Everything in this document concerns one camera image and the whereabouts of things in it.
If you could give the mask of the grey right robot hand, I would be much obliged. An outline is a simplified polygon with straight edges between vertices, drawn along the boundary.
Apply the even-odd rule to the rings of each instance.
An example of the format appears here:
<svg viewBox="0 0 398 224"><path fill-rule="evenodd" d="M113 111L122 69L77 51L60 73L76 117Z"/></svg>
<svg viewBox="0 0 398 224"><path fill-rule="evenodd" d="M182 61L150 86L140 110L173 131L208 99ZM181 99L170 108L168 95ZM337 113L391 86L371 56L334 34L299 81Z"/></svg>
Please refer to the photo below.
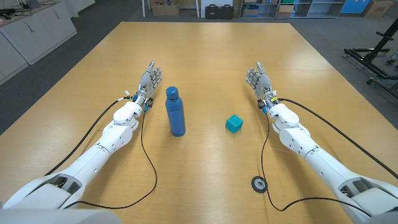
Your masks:
<svg viewBox="0 0 398 224"><path fill-rule="evenodd" d="M244 80L254 90L254 94L258 99L264 100L274 95L271 81L260 61L257 62L257 70L250 68Z"/></svg>

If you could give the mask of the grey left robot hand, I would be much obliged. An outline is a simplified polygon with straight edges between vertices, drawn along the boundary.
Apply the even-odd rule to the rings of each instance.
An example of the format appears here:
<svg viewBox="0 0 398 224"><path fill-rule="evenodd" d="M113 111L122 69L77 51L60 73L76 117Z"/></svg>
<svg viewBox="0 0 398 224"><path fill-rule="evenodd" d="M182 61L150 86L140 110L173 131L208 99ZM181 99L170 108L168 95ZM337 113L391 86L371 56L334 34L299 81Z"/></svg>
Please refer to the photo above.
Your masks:
<svg viewBox="0 0 398 224"><path fill-rule="evenodd" d="M141 76L141 80L137 88L137 94L144 95L146 98L151 98L157 85L162 81L162 79L161 68L155 67L155 62L152 60L146 71Z"/></svg>

